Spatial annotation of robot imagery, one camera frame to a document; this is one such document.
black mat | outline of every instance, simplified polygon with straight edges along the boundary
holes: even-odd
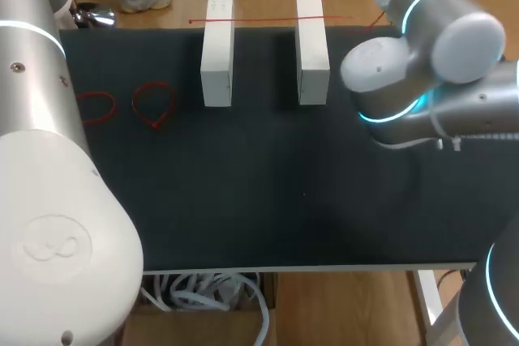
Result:
[[[298,107],[294,30],[236,31],[233,107],[206,109],[200,30],[62,35],[77,92],[107,91],[116,116],[86,129],[95,163],[126,208],[145,269],[458,263],[482,257],[519,209],[519,143],[375,145],[338,67],[377,28],[327,31],[326,107]],[[157,132],[131,110],[141,84],[164,81],[177,110]],[[140,104],[156,115],[157,90]],[[84,117],[105,109],[82,102]]]

glowing blue ring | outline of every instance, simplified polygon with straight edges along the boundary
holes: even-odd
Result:
[[[46,32],[42,28],[34,26],[33,24],[26,22],[19,22],[18,20],[0,20],[0,28],[22,28],[23,30],[29,30],[31,32],[36,32],[41,36],[51,40],[59,49],[62,51],[63,56],[65,56],[65,49],[62,44],[50,33]]]
[[[362,115],[361,113],[358,113],[358,115],[362,119],[364,119],[366,122],[370,122],[370,123],[385,123],[385,122],[394,121],[395,119],[398,119],[399,117],[403,117],[404,115],[406,115],[411,109],[413,109],[418,104],[420,99],[421,98],[418,98],[413,103],[411,103],[411,105],[409,107],[407,107],[406,109],[404,109],[400,113],[397,113],[397,114],[393,115],[392,117],[385,117],[385,118],[382,118],[382,119],[372,119],[370,117],[366,117],[366,116]]]
[[[504,315],[503,310],[501,309],[500,305],[498,304],[497,300],[495,299],[494,290],[492,289],[492,284],[490,282],[490,256],[492,254],[492,249],[494,249],[494,245],[492,245],[492,247],[490,248],[490,250],[488,252],[487,265],[485,266],[485,277],[487,278],[487,289],[488,289],[488,293],[490,294],[490,300],[492,301],[492,304],[494,305],[494,308],[497,311],[497,314],[500,316],[500,318],[503,321],[506,328],[508,328],[508,330],[512,333],[512,335],[516,337],[516,340],[519,340],[519,332],[517,332],[517,330],[515,328],[513,328],[513,325],[510,323],[510,321]]]
[[[404,14],[404,19],[402,20],[402,34],[405,34],[405,28],[407,26],[407,19],[409,19],[410,15],[411,15],[411,11],[416,7],[416,5],[420,2],[421,0],[414,0],[411,5],[409,6],[409,8],[407,9],[407,11],[405,12]]]

table leg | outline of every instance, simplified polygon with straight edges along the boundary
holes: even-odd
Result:
[[[435,273],[433,271],[414,271],[413,276],[418,292],[420,310],[425,321],[426,331],[428,331],[444,309],[441,305],[440,293],[436,287]]]
[[[457,325],[457,301],[459,293],[448,303],[444,312],[426,333],[427,346],[449,346],[459,333]]]

white foam block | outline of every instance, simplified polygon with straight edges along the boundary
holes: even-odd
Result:
[[[321,0],[296,0],[298,17],[322,16]],[[326,105],[330,61],[324,20],[299,19],[295,29],[300,105]]]
[[[233,0],[208,0],[207,19],[232,19]],[[229,107],[233,93],[234,22],[206,22],[200,76],[206,107]]]

white cable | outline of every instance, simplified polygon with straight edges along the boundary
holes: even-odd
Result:
[[[167,291],[169,276],[153,277],[153,296],[145,288],[141,288],[140,292],[159,310],[164,312],[170,311],[192,311],[192,310],[234,310],[238,304],[244,287],[252,289],[252,297],[258,298],[263,323],[259,334],[254,343],[255,346],[261,346],[268,334],[268,326],[270,317],[268,315],[267,303],[260,289],[260,274],[255,273],[256,281],[249,280],[245,276],[238,273],[219,273],[219,274],[182,274],[179,275],[169,287],[169,298],[174,303],[170,307],[164,302],[163,294]],[[228,296],[222,296],[222,287],[233,287],[233,293]],[[214,294],[220,292],[221,301],[218,301]]]
[[[434,88],[431,89],[427,93],[427,107],[429,108],[429,117],[431,118],[431,124],[434,127],[436,134],[439,135],[441,138],[447,138],[450,139],[453,142],[453,147],[455,152],[461,151],[461,138],[458,135],[454,135],[451,137],[443,126],[441,126],[440,121],[438,120],[438,116],[436,115],[435,111],[435,90]]]
[[[268,308],[267,308],[267,302],[265,301],[265,298],[261,292],[261,289],[258,288],[258,285],[250,281],[248,278],[246,278],[243,275],[240,275],[238,273],[232,273],[229,274],[233,279],[243,282],[244,284],[248,285],[256,294],[258,297],[259,307],[261,309],[261,315],[263,316],[263,323],[261,324],[261,329],[259,330],[258,337],[256,338],[256,341],[254,342],[254,346],[261,346],[263,342],[265,341],[265,338],[267,338],[268,334],[268,325],[270,324],[270,316],[268,315]]]

